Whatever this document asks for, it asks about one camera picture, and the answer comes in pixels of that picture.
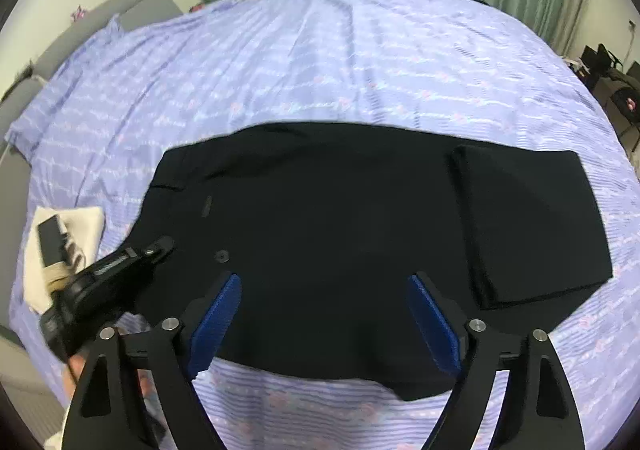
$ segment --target metal screw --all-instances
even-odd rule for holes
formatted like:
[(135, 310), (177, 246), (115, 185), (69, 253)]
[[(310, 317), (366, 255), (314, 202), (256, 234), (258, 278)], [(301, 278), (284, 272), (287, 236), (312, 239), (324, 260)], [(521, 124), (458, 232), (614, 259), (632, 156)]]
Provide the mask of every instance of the metal screw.
[(533, 337), (539, 342), (546, 342), (546, 340), (548, 339), (548, 336), (542, 329), (534, 329)]
[(471, 327), (471, 329), (476, 333), (481, 333), (486, 329), (486, 324), (482, 320), (474, 318), (469, 322), (469, 327)]
[(229, 252), (226, 249), (221, 249), (219, 252), (216, 253), (216, 260), (220, 264), (224, 264), (225, 262), (228, 262)]
[(113, 335), (116, 334), (116, 331), (113, 327), (105, 327), (102, 331), (100, 331), (100, 338), (103, 340), (110, 340), (113, 338)]
[(162, 329), (165, 331), (173, 331), (178, 325), (180, 325), (180, 321), (177, 318), (165, 318), (162, 320)]

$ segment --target white cloth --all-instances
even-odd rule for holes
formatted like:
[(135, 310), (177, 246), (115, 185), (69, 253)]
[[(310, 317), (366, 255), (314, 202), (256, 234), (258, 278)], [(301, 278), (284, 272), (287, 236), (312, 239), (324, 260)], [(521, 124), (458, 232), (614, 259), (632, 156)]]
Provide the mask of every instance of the white cloth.
[(67, 250), (76, 273), (95, 261), (98, 243), (104, 228), (104, 213), (99, 207), (54, 210), (38, 207), (33, 216), (31, 229), (24, 248), (24, 273), (22, 287), (24, 301), (39, 314), (51, 307), (51, 298), (46, 289), (43, 274), (42, 254), (38, 225), (58, 215), (69, 234)]

